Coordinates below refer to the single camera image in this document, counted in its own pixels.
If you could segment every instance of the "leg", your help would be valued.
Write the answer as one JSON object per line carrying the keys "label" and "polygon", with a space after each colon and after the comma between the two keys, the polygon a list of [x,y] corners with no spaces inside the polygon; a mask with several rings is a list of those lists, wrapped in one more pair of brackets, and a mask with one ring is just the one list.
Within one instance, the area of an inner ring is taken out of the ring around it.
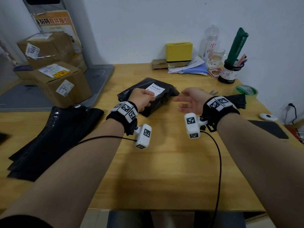
{"label": "leg", "polygon": [[[194,228],[208,227],[213,217],[213,212],[196,211]],[[242,212],[218,211],[212,228],[246,228]]]}
{"label": "leg", "polygon": [[110,211],[107,228],[154,228],[150,211]]}

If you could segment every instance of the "hand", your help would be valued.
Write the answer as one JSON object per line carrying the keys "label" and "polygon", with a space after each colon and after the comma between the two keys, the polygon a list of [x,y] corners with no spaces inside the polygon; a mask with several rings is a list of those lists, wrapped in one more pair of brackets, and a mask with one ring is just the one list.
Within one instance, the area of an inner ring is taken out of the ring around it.
{"label": "hand", "polygon": [[197,115],[202,115],[203,106],[206,101],[213,97],[202,89],[191,87],[184,89],[178,97],[174,98],[173,101],[183,101],[189,102],[187,104],[180,103],[177,109],[181,113],[195,113]]}
{"label": "hand", "polygon": [[155,97],[154,93],[149,90],[135,88],[128,100],[133,102],[140,112],[143,111],[146,106],[150,106],[150,101],[155,101]]}

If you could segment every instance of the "gray plastic mat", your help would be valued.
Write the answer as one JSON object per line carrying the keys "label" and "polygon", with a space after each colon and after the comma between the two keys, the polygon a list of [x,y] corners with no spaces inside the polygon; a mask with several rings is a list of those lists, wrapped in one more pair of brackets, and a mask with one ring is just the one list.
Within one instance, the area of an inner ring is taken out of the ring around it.
{"label": "gray plastic mat", "polygon": [[[80,105],[93,108],[114,71],[113,65],[94,65],[84,73],[92,97]],[[0,96],[0,112],[51,111],[54,106],[37,86],[16,85]]]}

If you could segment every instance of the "wrist strap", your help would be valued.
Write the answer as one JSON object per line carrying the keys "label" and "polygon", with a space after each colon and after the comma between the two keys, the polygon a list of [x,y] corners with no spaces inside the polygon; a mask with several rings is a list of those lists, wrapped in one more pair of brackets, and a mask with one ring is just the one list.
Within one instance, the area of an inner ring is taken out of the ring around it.
{"label": "wrist strap", "polygon": [[240,112],[233,107],[233,104],[223,96],[215,96],[210,98],[203,106],[203,114],[201,117],[208,120],[207,127],[210,132],[216,131],[218,122],[222,117],[229,113]]}
{"label": "wrist strap", "polygon": [[112,118],[120,122],[125,129],[127,135],[133,135],[134,130],[137,127],[138,115],[136,105],[131,101],[124,101],[117,104],[112,110],[111,113],[107,116],[106,120]]}

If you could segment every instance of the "yellow sticker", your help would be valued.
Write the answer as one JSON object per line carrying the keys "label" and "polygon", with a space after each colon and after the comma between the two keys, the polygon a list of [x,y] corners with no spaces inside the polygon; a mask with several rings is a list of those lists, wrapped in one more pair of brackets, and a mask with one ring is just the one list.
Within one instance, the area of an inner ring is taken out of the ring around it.
{"label": "yellow sticker", "polygon": [[54,77],[63,77],[67,74],[69,74],[70,72],[67,72],[65,70],[59,71],[58,73],[53,74]]}

